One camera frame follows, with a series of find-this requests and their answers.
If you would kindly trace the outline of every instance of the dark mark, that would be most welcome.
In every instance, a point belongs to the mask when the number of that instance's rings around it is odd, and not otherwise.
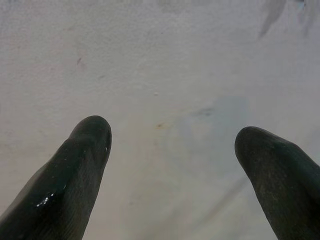
[[[204,109],[201,109],[197,114],[200,116],[206,116],[209,117],[214,113],[214,109],[212,107],[207,107]]]
[[[160,123],[156,126],[157,129],[162,129],[164,127],[164,124],[163,123]]]
[[[285,10],[286,3],[287,0],[265,0],[262,10],[267,12],[267,16],[259,34],[260,39],[264,37],[271,26],[279,20]]]

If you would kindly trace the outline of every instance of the gloved finger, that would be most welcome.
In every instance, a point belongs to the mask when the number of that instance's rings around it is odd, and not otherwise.
[[[279,240],[320,239],[320,167],[297,145],[245,127],[235,154]]]
[[[111,149],[108,122],[82,120],[0,218],[1,240],[81,240]]]

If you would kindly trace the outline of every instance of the textured surface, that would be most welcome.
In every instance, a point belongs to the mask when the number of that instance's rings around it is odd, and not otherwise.
[[[266,2],[0,0],[0,212],[99,115],[84,240],[275,240],[234,141],[259,126],[320,159],[320,25],[287,0],[260,37]]]
[[[82,120],[0,218],[0,239],[81,240],[111,150],[99,116]]]

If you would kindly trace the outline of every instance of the wet spot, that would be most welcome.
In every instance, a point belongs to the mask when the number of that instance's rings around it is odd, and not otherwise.
[[[234,142],[248,115],[245,97],[226,96],[182,116],[163,140],[168,158],[182,171],[209,182],[234,173],[241,175]]]

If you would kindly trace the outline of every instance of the white wall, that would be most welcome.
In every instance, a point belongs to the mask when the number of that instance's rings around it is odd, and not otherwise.
[[[307,3],[301,23],[285,0],[0,0],[0,212],[101,115],[112,151],[85,240],[275,240],[234,140],[259,126],[319,158]]]

